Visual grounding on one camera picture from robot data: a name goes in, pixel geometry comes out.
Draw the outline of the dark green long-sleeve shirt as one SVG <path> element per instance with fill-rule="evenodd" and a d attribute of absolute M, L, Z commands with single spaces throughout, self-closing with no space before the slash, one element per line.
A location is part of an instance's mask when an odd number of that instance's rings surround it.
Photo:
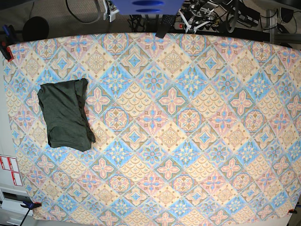
<path fill-rule="evenodd" d="M 84 152 L 96 142 L 85 113 L 87 85 L 88 80 L 82 78 L 40 86 L 37 96 L 50 147 Z"/>

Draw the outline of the blue plastic box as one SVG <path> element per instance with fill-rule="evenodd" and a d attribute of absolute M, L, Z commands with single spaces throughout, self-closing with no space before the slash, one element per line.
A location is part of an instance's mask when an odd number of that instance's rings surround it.
<path fill-rule="evenodd" d="M 122 15 L 175 15 L 184 0 L 113 0 Z"/>

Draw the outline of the black power strip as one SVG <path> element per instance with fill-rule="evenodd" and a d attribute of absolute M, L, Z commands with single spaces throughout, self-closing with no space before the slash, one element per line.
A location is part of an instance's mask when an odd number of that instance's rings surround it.
<path fill-rule="evenodd" d="M 197 32 L 207 29 L 209 30 L 210 27 L 213 25 L 213 22 L 205 21 L 201 24 L 192 24 L 187 25 L 184 22 L 175 22 L 174 29 L 184 31 L 185 33 L 193 33 L 196 34 Z"/>

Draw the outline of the black remote control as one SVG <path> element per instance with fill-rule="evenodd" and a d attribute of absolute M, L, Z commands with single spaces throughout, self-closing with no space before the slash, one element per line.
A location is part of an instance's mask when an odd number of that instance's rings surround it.
<path fill-rule="evenodd" d="M 163 39 L 170 28 L 174 25 L 175 19 L 176 15 L 163 15 L 155 36 Z"/>

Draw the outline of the black round stand base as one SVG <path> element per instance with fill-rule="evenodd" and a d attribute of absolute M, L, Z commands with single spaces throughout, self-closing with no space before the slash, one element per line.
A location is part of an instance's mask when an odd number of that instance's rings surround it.
<path fill-rule="evenodd" d="M 49 24 L 46 19 L 35 16 L 30 18 L 23 26 L 23 41 L 36 41 L 47 39 L 49 35 Z"/>

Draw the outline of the blue clamp top left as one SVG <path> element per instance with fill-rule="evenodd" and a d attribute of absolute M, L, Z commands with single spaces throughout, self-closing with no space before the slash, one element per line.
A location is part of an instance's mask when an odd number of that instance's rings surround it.
<path fill-rule="evenodd" d="M 7 26 L 6 24 L 3 25 L 2 29 L 3 29 L 3 34 L 6 36 L 6 40 L 1 41 L 0 42 L 0 51 L 2 53 L 2 55 L 4 56 L 4 58 L 10 62 L 14 59 L 12 51 L 10 49 L 10 45 L 12 45 L 14 43 L 14 33 L 11 30 L 13 28 L 13 26 Z"/>

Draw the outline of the blue clamp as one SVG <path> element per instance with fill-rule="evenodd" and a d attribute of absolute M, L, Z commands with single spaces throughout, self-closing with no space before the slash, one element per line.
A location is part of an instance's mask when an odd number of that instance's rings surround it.
<path fill-rule="evenodd" d="M 12 45 L 14 43 L 14 33 L 11 30 L 13 28 L 13 26 L 7 26 L 6 24 L 3 25 L 2 29 L 3 29 L 3 34 L 6 36 L 6 40 L 1 41 L 0 42 L 0 51 L 2 53 L 2 55 L 4 56 L 4 58 L 10 62 L 14 59 L 12 51 L 10 49 L 10 45 Z"/>
<path fill-rule="evenodd" d="M 24 223 L 24 221 L 25 221 L 26 217 L 28 216 L 29 212 L 31 210 L 35 209 L 35 208 L 41 207 L 42 204 L 39 203 L 39 202 L 25 202 L 25 201 L 23 201 L 23 203 L 20 204 L 20 206 L 28 210 L 27 213 L 25 214 L 21 224 L 20 224 L 20 226 L 22 226 L 22 224 Z"/>

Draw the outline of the patterned pastel tablecloth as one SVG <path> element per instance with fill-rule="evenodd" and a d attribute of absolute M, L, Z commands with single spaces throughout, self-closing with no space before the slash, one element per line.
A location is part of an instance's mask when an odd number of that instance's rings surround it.
<path fill-rule="evenodd" d="M 283 218 L 301 195 L 301 53 L 264 42 L 110 33 L 10 46 L 4 90 L 38 220 L 230 226 Z M 85 78 L 95 135 L 51 148 L 42 84 Z"/>

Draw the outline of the red white label stickers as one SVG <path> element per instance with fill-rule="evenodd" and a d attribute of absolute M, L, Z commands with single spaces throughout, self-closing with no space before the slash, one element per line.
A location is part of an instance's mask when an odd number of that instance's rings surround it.
<path fill-rule="evenodd" d="M 0 156 L 0 182 L 9 186 L 23 186 L 16 157 Z"/>

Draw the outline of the blue clamp bottom left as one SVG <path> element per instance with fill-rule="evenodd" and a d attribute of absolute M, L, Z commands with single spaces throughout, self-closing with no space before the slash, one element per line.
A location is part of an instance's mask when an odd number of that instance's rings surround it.
<path fill-rule="evenodd" d="M 35 208 L 41 207 L 42 204 L 39 203 L 39 202 L 25 202 L 25 201 L 23 201 L 23 203 L 20 204 L 20 206 L 28 210 L 27 213 L 25 214 L 21 224 L 20 224 L 20 226 L 22 226 L 22 224 L 24 223 L 24 221 L 25 221 L 26 217 L 28 216 L 29 212 L 31 210 L 35 209 Z"/>

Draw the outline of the red clamp bottom right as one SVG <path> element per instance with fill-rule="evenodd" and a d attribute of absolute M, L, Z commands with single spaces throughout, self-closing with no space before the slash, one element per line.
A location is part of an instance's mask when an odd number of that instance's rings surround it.
<path fill-rule="evenodd" d="M 289 210 L 288 213 L 291 213 L 291 214 L 297 214 L 297 210 Z"/>

